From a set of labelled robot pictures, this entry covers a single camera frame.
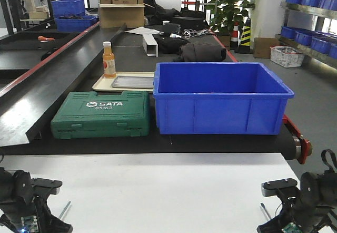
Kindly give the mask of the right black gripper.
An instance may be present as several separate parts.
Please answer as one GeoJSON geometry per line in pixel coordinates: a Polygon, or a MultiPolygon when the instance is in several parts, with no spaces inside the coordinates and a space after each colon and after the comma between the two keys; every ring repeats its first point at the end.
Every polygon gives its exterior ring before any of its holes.
{"type": "Polygon", "coordinates": [[[277,196],[282,209],[279,215],[259,225],[257,232],[319,232],[326,226],[336,230],[330,218],[336,218],[333,211],[336,205],[320,199],[315,201],[298,188],[263,190],[262,194],[277,196]]]}

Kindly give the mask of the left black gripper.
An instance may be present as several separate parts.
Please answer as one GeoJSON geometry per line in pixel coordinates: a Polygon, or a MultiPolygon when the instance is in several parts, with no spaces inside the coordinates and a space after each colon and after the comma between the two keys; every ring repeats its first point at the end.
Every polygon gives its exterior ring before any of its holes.
{"type": "Polygon", "coordinates": [[[52,215],[45,198],[37,196],[29,204],[23,200],[1,204],[1,226],[11,232],[72,232],[73,226],[52,215]]]}

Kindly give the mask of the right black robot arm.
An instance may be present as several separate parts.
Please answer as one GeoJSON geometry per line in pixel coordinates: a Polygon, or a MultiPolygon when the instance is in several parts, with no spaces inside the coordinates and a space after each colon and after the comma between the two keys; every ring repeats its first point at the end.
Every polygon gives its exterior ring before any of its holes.
{"type": "Polygon", "coordinates": [[[322,162],[324,173],[305,172],[300,188],[295,179],[287,178],[261,184],[262,195],[281,200],[280,213],[257,227],[257,232],[319,232],[328,226],[336,230],[330,216],[336,218],[336,155],[326,149],[322,162]]]}

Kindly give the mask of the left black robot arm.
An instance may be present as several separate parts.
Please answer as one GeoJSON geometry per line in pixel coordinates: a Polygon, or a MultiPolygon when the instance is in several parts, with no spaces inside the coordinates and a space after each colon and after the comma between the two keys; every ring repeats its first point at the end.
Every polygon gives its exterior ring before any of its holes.
{"type": "Polygon", "coordinates": [[[72,232],[72,225],[52,215],[47,204],[48,197],[58,194],[62,184],[1,167],[1,226],[12,232],[72,232]]]}

